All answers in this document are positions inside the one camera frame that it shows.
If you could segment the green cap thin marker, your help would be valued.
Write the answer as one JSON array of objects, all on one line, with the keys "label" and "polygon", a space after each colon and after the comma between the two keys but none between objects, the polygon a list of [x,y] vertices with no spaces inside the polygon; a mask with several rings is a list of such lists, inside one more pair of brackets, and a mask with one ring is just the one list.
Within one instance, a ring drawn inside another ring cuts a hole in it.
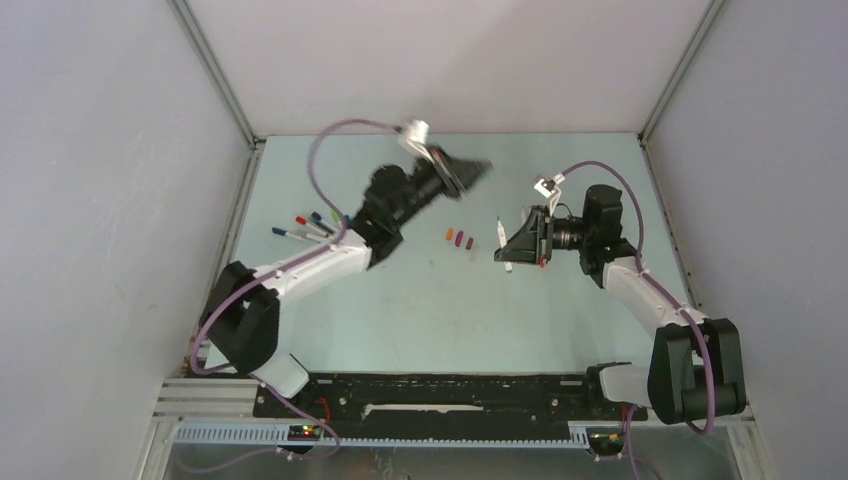
[{"label": "green cap thin marker", "polygon": [[[496,217],[496,222],[497,222],[497,235],[498,235],[499,247],[503,248],[507,245],[506,230],[505,230],[503,222],[502,222],[502,220],[499,216]],[[511,262],[504,261],[503,265],[504,265],[505,271],[507,273],[513,272],[513,264]]]}]

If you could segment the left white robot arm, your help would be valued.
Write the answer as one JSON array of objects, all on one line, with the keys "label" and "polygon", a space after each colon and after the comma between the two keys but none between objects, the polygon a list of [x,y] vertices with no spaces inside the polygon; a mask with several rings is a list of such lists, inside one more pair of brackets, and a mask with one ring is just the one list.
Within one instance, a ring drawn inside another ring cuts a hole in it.
[{"label": "left white robot arm", "polygon": [[275,391],[278,404],[304,416],[316,403],[307,369],[281,344],[283,307],[387,259],[402,243],[402,227],[439,197],[458,200],[493,165],[460,159],[430,146],[411,171],[383,165],[370,177],[360,209],[338,234],[297,256],[249,268],[240,261],[220,273],[199,319],[224,365]]}]

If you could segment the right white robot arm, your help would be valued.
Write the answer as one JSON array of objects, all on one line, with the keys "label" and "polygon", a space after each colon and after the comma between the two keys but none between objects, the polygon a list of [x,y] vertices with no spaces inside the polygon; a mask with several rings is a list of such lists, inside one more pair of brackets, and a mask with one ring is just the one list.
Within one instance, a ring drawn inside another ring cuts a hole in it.
[{"label": "right white robot arm", "polygon": [[497,228],[494,259],[545,266],[556,250],[575,251],[582,272],[616,298],[652,338],[646,367],[596,365],[581,392],[585,411],[606,418],[621,403],[650,408],[674,425],[709,423],[742,413],[748,404],[739,331],[683,304],[644,267],[623,235],[622,192],[590,186],[581,215],[557,218],[555,205],[533,205],[512,235]]}]

